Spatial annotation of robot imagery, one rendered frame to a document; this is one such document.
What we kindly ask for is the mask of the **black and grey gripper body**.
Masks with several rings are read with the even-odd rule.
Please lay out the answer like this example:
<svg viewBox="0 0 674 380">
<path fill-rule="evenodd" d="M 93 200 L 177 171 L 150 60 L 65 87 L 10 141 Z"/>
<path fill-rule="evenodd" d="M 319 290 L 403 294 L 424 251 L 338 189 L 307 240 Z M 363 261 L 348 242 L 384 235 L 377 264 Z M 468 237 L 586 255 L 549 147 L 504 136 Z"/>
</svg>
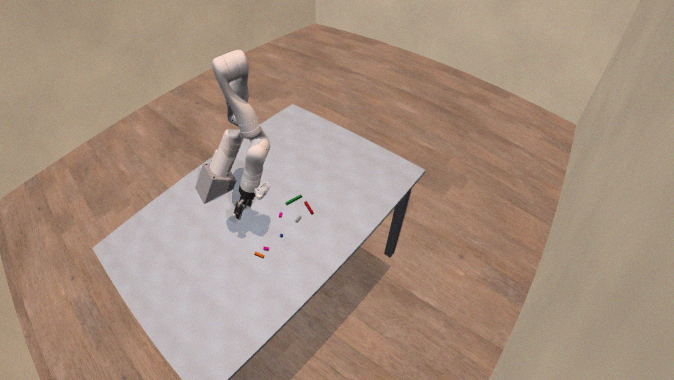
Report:
<svg viewBox="0 0 674 380">
<path fill-rule="evenodd" d="M 254 197 L 255 197 L 255 192 L 254 192 L 254 193 L 246 192 L 246 191 L 242 190 L 240 186 L 239 186 L 239 193 L 240 193 L 240 195 L 241 195 L 240 201 L 241 201 L 242 199 L 244 200 L 244 201 L 243 201 L 243 205 L 246 204 L 246 202 L 247 202 L 247 200 L 248 200 L 247 197 L 251 197 L 251 198 L 254 198 Z"/>
</svg>

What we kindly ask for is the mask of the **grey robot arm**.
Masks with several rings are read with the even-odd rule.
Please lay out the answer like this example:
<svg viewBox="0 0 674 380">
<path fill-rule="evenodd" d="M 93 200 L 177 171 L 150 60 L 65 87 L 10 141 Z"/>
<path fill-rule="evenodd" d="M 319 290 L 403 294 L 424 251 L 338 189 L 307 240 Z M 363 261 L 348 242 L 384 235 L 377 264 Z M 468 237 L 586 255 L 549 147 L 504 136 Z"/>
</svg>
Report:
<svg viewBox="0 0 674 380">
<path fill-rule="evenodd" d="M 255 192 L 256 199 L 261 200 L 270 188 L 269 183 L 260 183 L 270 142 L 260 126 L 255 110 L 247 103 L 249 99 L 247 57 L 243 51 L 234 50 L 213 59 L 212 68 L 227 101 L 226 105 L 228 104 L 227 119 L 240 129 L 228 129 L 224 132 L 209 168 L 215 175 L 227 177 L 243 138 L 249 139 L 250 146 L 246 153 L 240 187 L 246 192 Z"/>
</svg>

